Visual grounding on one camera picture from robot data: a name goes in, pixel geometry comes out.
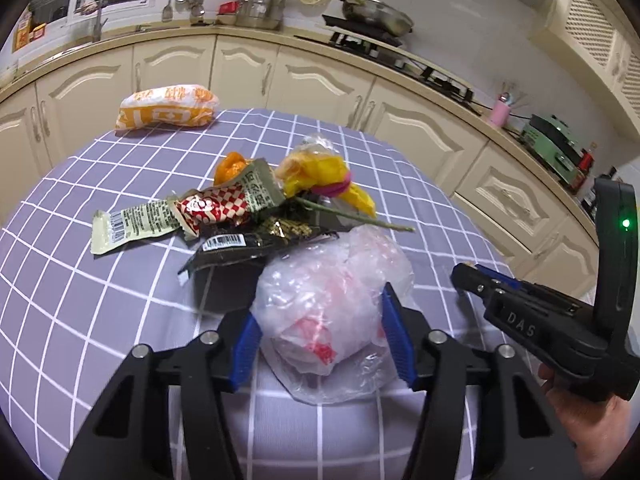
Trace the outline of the person's right hand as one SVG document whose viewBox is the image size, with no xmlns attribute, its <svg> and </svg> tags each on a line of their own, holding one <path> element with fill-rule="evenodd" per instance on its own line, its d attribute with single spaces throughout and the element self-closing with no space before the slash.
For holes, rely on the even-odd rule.
<svg viewBox="0 0 640 480">
<path fill-rule="evenodd" d="M 555 409 L 587 479 L 601 479 L 628 442 L 631 405 L 619 396 L 593 403 L 560 386 L 555 371 L 541 363 L 538 377 L 546 398 Z"/>
</svg>

